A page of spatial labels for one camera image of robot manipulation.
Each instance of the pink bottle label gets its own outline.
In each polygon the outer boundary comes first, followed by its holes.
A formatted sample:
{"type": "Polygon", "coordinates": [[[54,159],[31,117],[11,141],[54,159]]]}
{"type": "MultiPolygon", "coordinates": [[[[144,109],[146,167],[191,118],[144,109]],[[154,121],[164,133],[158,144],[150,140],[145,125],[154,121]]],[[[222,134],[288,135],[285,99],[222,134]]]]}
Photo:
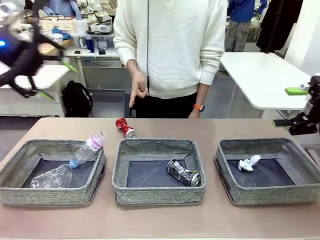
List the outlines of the pink bottle label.
{"type": "Polygon", "coordinates": [[[99,149],[103,147],[100,144],[98,144],[92,136],[86,141],[86,144],[92,149],[93,152],[97,152],[99,149]]]}

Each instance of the black pants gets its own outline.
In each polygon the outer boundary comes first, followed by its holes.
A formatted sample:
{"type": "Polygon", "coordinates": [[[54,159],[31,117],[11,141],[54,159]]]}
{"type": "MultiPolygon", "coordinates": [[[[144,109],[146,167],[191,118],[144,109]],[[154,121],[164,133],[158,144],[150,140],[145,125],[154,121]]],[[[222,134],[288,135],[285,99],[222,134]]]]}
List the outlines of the black pants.
{"type": "Polygon", "coordinates": [[[140,119],[187,119],[194,109],[197,93],[170,99],[154,96],[135,98],[135,114],[140,119]]]}

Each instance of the orange watch strap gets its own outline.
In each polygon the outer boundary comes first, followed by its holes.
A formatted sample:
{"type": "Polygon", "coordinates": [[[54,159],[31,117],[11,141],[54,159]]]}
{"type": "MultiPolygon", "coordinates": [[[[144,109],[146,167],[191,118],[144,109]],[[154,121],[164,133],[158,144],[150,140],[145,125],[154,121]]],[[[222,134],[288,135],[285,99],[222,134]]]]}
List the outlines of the orange watch strap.
{"type": "Polygon", "coordinates": [[[195,104],[195,105],[193,105],[193,108],[194,108],[194,109],[197,109],[197,110],[199,110],[199,111],[201,111],[201,109],[202,109],[202,105],[195,104]]]}

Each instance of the gray fabric bin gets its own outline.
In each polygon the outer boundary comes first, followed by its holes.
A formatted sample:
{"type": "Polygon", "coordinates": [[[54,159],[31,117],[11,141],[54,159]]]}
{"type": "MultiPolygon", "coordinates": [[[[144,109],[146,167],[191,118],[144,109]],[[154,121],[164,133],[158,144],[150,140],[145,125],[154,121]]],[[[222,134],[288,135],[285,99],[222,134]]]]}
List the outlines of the gray fabric bin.
{"type": "Polygon", "coordinates": [[[67,164],[85,141],[27,141],[0,172],[1,202],[20,207],[80,207],[91,203],[105,168],[105,154],[72,170],[69,188],[30,188],[34,176],[67,164]]]}
{"type": "Polygon", "coordinates": [[[235,205],[307,203],[319,197],[319,167],[287,138],[222,140],[215,161],[235,205]],[[253,155],[261,156],[253,172],[236,169],[239,160],[253,155]]]}
{"type": "Polygon", "coordinates": [[[206,182],[198,148],[191,140],[127,138],[118,146],[112,185],[119,205],[196,205],[202,201],[206,182]],[[167,163],[172,159],[197,171],[200,183],[189,187],[171,176],[167,163]]]}

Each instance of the plastic bottle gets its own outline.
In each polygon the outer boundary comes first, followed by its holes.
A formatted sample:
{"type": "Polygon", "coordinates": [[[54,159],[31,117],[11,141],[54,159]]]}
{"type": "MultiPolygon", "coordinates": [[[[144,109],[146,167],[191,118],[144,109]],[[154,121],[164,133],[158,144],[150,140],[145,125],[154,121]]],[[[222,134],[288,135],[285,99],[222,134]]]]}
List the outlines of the plastic bottle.
{"type": "Polygon", "coordinates": [[[97,151],[104,147],[106,139],[107,136],[103,131],[95,132],[89,137],[85,144],[76,151],[75,157],[69,162],[69,165],[75,169],[80,164],[95,159],[97,151]]]}
{"type": "Polygon", "coordinates": [[[32,179],[30,187],[33,189],[63,189],[68,188],[72,178],[72,168],[69,164],[47,171],[32,179]]]}

